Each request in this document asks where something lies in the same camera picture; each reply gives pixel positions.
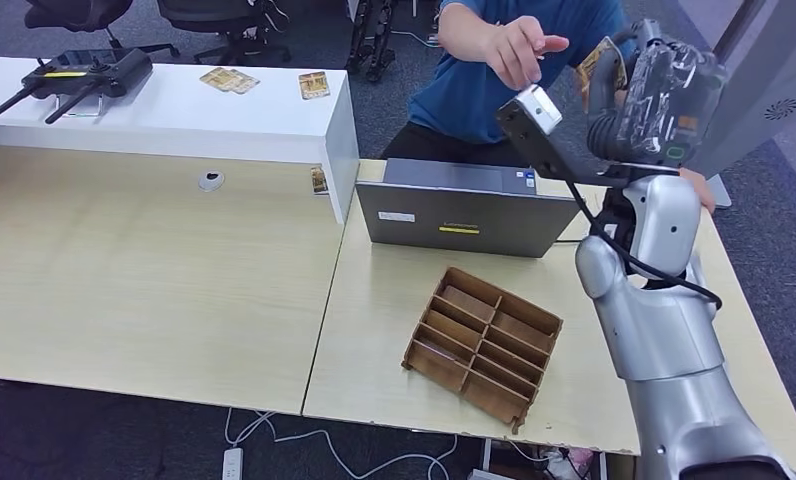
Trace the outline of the person's right hand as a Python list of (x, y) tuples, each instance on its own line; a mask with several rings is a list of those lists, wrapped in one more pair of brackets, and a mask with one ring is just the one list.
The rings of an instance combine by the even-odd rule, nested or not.
[(536, 17), (525, 15), (487, 27), (485, 62), (508, 88), (521, 90), (541, 79), (539, 62), (546, 53), (568, 46), (567, 38), (546, 34)]

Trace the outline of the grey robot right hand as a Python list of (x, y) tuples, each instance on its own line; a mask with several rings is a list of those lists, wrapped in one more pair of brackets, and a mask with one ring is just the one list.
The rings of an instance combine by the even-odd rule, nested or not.
[(643, 19), (604, 37), (577, 67), (598, 158), (680, 167), (702, 143), (727, 83), (717, 57)]

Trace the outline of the person's left hand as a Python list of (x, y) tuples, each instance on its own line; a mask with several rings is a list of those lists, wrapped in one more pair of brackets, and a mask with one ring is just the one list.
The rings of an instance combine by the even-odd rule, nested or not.
[(709, 214), (713, 214), (716, 208), (716, 201), (706, 178), (700, 173), (687, 168), (680, 168), (679, 174), (692, 183), (702, 206)]

